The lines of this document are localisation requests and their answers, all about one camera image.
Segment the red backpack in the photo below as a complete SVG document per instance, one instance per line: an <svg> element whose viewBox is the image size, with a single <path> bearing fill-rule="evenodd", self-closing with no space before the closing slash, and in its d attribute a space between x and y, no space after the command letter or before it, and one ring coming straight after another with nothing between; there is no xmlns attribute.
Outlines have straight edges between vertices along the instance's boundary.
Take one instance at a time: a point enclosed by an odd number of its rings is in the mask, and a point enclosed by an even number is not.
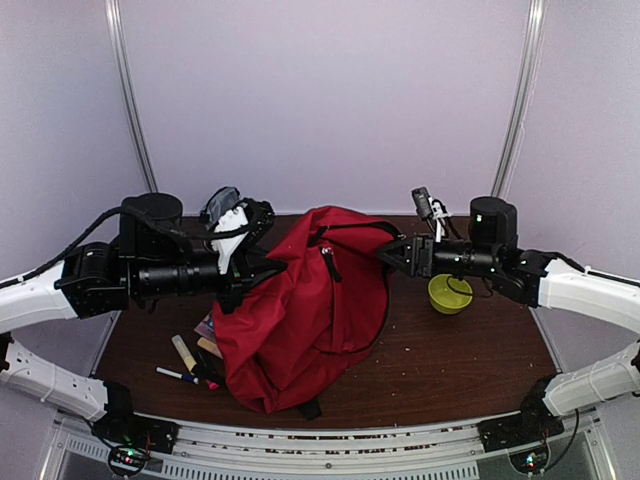
<svg viewBox="0 0 640 480"><path fill-rule="evenodd" d="M284 272L231 313L214 303L225 383L238 403L261 414L300 407L369 356L390 305L392 270L377 252L400 236L382 218L312 209L267 256Z"/></svg>

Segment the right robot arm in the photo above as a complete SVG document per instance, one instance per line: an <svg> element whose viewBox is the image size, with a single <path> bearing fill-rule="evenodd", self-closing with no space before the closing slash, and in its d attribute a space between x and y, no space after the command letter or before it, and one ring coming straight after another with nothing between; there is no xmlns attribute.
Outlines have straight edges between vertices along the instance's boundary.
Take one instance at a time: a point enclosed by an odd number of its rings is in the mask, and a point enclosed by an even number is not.
<svg viewBox="0 0 640 480"><path fill-rule="evenodd" d="M476 277L492 291L531 308L559 309L639 330L639 283L582 266L559 252L518 246L517 209L493 197L470 203L468 239L439 233L398 238L377 255L409 277ZM639 392L639 345L586 367L536 382L513 419L519 440L535 440L551 424L583 407Z"/></svg>

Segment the lime green bowl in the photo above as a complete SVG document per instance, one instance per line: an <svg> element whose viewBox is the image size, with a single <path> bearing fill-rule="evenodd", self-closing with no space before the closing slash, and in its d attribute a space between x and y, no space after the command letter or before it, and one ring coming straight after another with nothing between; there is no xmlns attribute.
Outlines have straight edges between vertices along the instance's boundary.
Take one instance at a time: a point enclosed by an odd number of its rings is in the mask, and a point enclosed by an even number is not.
<svg viewBox="0 0 640 480"><path fill-rule="evenodd" d="M430 305L439 313L456 315L472 302L473 289L465 280L449 274L434 276L428 283Z"/></svg>

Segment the grey pouch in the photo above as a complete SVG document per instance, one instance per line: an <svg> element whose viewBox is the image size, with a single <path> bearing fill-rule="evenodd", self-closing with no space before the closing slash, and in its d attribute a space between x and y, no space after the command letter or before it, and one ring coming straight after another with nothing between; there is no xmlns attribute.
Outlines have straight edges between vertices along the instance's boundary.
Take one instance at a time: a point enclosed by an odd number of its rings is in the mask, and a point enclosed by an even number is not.
<svg viewBox="0 0 640 480"><path fill-rule="evenodd" d="M208 227L218 220L240 201L240 191L233 186L225 186L217 190L199 212L199 222Z"/></svg>

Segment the purple illustrated booklet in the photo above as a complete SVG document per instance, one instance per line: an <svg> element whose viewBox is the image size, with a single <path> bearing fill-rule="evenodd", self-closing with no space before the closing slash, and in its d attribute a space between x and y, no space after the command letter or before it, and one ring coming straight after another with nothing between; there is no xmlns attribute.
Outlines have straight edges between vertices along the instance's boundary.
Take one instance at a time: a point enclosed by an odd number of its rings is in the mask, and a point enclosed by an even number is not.
<svg viewBox="0 0 640 480"><path fill-rule="evenodd" d="M194 331L202 338L212 342L216 341L212 310L194 327Z"/></svg>

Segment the peach highlighter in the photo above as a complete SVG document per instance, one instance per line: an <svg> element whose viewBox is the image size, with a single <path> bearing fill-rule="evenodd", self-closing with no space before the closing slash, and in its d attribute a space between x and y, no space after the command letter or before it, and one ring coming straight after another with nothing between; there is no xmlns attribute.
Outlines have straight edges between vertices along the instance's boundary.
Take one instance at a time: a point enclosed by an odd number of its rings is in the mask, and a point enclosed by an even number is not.
<svg viewBox="0 0 640 480"><path fill-rule="evenodd" d="M207 338L200 337L197 340L197 346L199 348L209 352L210 354L214 355L217 358L220 358L220 359L223 358L222 353L219 350L217 343L214 342L214 341L211 341L211 340L209 340Z"/></svg>

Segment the yellow highlighter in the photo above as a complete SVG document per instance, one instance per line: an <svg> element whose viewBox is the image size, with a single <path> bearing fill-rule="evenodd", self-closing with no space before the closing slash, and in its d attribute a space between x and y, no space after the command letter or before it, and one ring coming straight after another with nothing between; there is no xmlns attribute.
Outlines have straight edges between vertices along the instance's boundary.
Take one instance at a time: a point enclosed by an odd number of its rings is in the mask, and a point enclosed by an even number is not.
<svg viewBox="0 0 640 480"><path fill-rule="evenodd" d="M180 335L174 335L171 342L192 376L196 375L197 362Z"/></svg>

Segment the pink highlighter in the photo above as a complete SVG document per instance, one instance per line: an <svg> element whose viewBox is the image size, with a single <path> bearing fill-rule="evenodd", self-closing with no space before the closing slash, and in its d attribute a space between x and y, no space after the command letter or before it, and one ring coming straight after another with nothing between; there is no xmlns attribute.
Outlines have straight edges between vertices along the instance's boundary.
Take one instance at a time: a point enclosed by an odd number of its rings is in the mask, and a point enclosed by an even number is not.
<svg viewBox="0 0 640 480"><path fill-rule="evenodd" d="M197 376L205 380L210 390L216 390L225 385L225 378L215 368L211 355L203 350L198 350L194 358L196 360Z"/></svg>

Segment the white blue pen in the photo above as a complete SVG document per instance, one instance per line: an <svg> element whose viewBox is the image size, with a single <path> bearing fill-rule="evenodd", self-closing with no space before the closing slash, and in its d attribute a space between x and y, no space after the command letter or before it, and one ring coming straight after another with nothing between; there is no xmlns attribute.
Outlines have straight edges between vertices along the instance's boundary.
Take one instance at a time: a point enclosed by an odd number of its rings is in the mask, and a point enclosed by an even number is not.
<svg viewBox="0 0 640 480"><path fill-rule="evenodd" d="M160 375L164 375L170 378L174 378L177 380L181 380L181 381L185 381L191 384L195 384L198 385L199 384L199 379L193 375L190 374L182 374L182 373L178 373L169 369L165 369L162 367L157 367L155 369L155 371L160 374Z"/></svg>

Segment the right aluminium frame post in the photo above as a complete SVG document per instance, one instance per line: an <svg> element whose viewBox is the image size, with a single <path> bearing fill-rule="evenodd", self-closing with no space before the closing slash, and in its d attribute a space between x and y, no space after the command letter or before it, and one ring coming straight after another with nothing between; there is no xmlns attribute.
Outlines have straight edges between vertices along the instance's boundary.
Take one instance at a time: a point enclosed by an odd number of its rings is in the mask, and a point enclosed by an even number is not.
<svg viewBox="0 0 640 480"><path fill-rule="evenodd" d="M508 194L524 135L525 117L534 92L540 61L547 4L544 0L529 2L514 99L491 189L491 194L500 198L505 198Z"/></svg>

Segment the aluminium frame post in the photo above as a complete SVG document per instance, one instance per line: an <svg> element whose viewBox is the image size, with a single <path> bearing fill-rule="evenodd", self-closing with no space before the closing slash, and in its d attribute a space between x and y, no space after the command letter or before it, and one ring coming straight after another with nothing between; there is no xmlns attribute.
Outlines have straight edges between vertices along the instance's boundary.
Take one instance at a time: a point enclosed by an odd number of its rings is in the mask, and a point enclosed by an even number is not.
<svg viewBox="0 0 640 480"><path fill-rule="evenodd" d="M136 101L133 77L129 65L124 25L122 22L121 2L106 0L104 2L109 37L112 44L116 68L118 71L122 98L126 111L129 131L134 151L146 189L158 193L159 187L144 136L142 121Z"/></svg>
<svg viewBox="0 0 640 480"><path fill-rule="evenodd" d="M508 194L524 135L525 117L534 92L540 61L547 4L544 0L529 2L514 99L491 189L491 194L500 198L505 198Z"/></svg>

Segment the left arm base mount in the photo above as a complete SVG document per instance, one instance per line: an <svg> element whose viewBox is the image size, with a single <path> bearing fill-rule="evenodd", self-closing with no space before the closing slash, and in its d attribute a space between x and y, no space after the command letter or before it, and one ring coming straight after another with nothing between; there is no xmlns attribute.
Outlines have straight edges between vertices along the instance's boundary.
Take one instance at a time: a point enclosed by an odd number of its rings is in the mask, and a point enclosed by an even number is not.
<svg viewBox="0 0 640 480"><path fill-rule="evenodd" d="M112 445L135 447L144 452L171 454L179 426L170 421L131 414L117 416L108 413L90 423L92 434Z"/></svg>

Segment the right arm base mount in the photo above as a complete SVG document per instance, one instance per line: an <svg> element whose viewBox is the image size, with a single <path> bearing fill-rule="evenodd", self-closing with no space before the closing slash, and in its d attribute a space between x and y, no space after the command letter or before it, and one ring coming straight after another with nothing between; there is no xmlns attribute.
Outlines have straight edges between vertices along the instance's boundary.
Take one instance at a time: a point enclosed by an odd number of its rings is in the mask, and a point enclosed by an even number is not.
<svg viewBox="0 0 640 480"><path fill-rule="evenodd" d="M516 413L483 420L477 425L480 440L486 453L511 449L562 434L563 422L555 417L534 419Z"/></svg>

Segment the front aluminium rail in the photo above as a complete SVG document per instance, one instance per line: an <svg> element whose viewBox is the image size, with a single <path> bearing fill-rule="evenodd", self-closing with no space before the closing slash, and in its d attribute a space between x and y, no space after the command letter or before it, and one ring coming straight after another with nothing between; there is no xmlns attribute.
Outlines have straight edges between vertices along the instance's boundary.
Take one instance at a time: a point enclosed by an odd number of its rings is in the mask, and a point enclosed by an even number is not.
<svg viewBox="0 0 640 480"><path fill-rule="evenodd" d="M489 451L476 420L413 427L289 430L181 421L139 479L614 479L590 413L564 432Z"/></svg>

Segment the left aluminium frame post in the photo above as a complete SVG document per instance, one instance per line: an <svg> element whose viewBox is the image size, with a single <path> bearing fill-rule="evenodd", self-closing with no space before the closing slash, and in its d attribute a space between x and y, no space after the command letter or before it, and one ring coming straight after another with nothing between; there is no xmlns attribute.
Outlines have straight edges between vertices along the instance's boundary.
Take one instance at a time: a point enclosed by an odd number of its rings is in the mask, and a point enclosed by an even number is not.
<svg viewBox="0 0 640 480"><path fill-rule="evenodd" d="M146 189L158 193L159 187L144 136L142 121L136 101L133 77L129 65L124 25L122 22L121 2L106 0L104 2L109 37L112 44L116 68L118 71L122 98L126 111L129 131L134 151Z"/></svg>

